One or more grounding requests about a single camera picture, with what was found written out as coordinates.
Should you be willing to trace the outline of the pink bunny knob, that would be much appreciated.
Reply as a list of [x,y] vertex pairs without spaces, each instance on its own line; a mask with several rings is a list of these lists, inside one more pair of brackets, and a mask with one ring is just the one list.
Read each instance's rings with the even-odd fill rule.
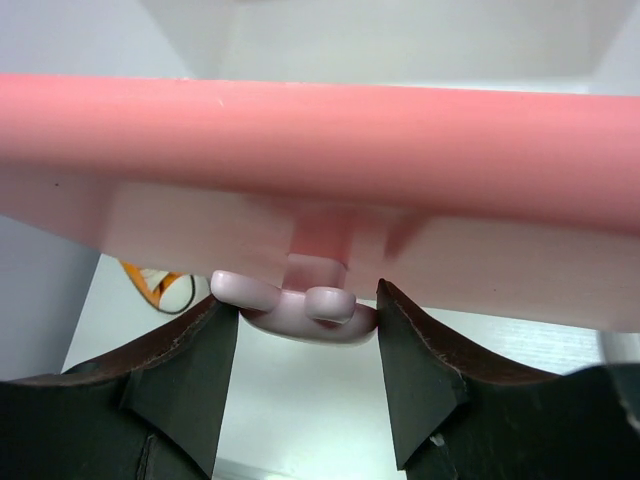
[[291,254],[282,285],[217,270],[213,296],[239,309],[253,326],[299,341],[359,344],[377,328],[376,311],[344,289],[346,266],[335,259]]

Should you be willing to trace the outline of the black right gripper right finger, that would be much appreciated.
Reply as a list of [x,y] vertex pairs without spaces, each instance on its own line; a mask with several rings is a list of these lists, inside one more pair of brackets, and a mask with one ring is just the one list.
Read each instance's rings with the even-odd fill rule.
[[410,479],[635,479],[639,367],[568,375],[496,354],[387,280],[378,341],[397,468]]

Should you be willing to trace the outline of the white plastic shoe cabinet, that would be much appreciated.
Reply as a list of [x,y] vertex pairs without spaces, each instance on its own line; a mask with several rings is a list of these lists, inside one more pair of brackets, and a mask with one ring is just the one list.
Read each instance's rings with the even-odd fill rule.
[[5,1],[1,69],[635,95],[635,1]]

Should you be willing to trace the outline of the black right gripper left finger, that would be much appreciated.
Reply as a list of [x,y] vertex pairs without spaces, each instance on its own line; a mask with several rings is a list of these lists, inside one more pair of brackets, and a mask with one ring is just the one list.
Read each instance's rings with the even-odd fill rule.
[[238,324],[209,296],[62,374],[2,382],[2,478],[211,478]]

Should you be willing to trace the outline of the orange sneaker near arm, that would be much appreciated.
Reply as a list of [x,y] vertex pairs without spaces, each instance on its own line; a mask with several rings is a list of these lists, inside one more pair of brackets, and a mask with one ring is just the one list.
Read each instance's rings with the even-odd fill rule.
[[197,280],[194,275],[143,268],[119,260],[124,273],[145,302],[166,315],[180,315],[196,301]]

